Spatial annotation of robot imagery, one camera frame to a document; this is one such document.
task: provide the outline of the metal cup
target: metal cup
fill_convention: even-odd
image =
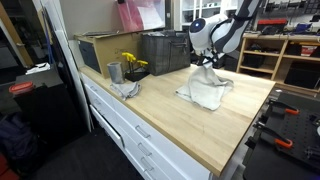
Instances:
[[[112,62],[107,64],[111,81],[114,84],[124,83],[124,74],[121,62]]]

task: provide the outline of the butcher block table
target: butcher block table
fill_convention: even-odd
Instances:
[[[175,94],[196,68],[191,65],[161,76],[149,75],[140,80],[138,96],[126,101],[110,89],[110,78],[87,67],[80,71],[219,177],[275,82],[215,70],[218,76],[233,80],[234,88],[211,111]]]

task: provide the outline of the small cloth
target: small cloth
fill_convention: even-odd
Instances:
[[[130,84],[114,84],[110,85],[111,89],[114,90],[119,96],[122,97],[123,100],[127,98],[131,98],[136,96],[140,89],[141,85],[138,82],[130,83]]]
[[[222,96],[232,88],[233,81],[217,76],[212,68],[201,66],[190,75],[187,84],[176,90],[176,94],[202,107],[216,110]]]

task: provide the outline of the drawer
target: drawer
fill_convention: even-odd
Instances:
[[[145,179],[150,180],[166,180],[169,179],[165,173],[137,148],[137,144],[129,137],[128,134],[123,134],[124,152],[127,156],[130,156],[136,169]]]
[[[113,100],[116,117],[119,121],[119,124],[124,125],[121,121],[125,121],[127,124],[131,126],[131,130],[133,129],[133,132],[129,134],[130,136],[132,136],[133,138],[135,138],[135,140],[138,141],[139,139],[144,139],[150,147],[152,147],[160,155],[162,155],[163,158],[171,166],[176,168],[176,171],[186,179],[209,179],[210,171],[208,169],[206,169],[195,159],[189,156],[186,152],[184,152],[182,149],[180,149],[178,146],[176,146],[174,143],[172,143],[170,140],[168,140],[166,137],[160,134],[157,130],[151,127],[138,115],[133,113],[120,101],[118,101],[117,99]],[[123,128],[124,131],[128,130],[128,128],[125,126]]]
[[[90,105],[92,114],[96,117],[100,126],[109,134],[113,141],[119,146],[120,149],[123,149],[122,138],[121,136],[105,121],[105,119],[98,113],[98,111]]]
[[[165,155],[157,150],[157,147],[151,145],[144,138],[141,138],[139,134],[135,131],[126,120],[121,116],[117,115],[120,129],[130,135],[130,138],[136,143],[136,148],[138,148],[141,153],[148,159],[157,164],[157,166],[169,177],[174,177],[175,180],[185,180],[187,177],[183,174],[179,167],[170,163],[170,160],[166,159]]]
[[[111,108],[103,99],[101,99],[95,92],[93,92],[87,84],[85,88],[90,100],[90,103],[97,109],[97,111],[107,119],[107,121],[114,127],[118,128],[117,118],[114,109]]]
[[[89,77],[84,75],[82,73],[82,78],[84,83],[87,85],[89,89],[91,89],[93,92],[95,92],[98,96],[101,97],[112,109],[114,108],[113,103],[112,103],[112,96],[105,91],[102,87],[100,87],[97,83],[92,81]]]

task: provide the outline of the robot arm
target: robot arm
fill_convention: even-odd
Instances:
[[[224,14],[217,14],[193,21],[189,35],[196,53],[207,59],[211,58],[211,61],[217,61],[217,53],[234,51],[261,1],[241,0],[240,8],[233,19],[228,19]]]

